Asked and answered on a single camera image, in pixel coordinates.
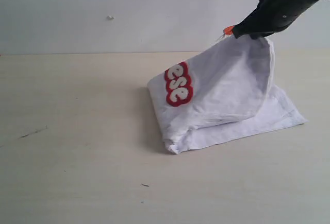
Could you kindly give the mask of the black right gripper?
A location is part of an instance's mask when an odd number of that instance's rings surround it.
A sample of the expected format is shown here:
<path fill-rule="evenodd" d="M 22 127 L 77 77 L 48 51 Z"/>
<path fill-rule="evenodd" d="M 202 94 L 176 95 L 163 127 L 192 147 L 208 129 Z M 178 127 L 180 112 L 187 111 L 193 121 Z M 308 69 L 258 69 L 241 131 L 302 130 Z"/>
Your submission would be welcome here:
<path fill-rule="evenodd" d="M 236 24 L 233 35 L 237 39 L 249 35 L 251 39 L 267 37 L 287 29 L 302 13 L 320 0 L 271 0 L 260 10 L 255 9 Z"/>

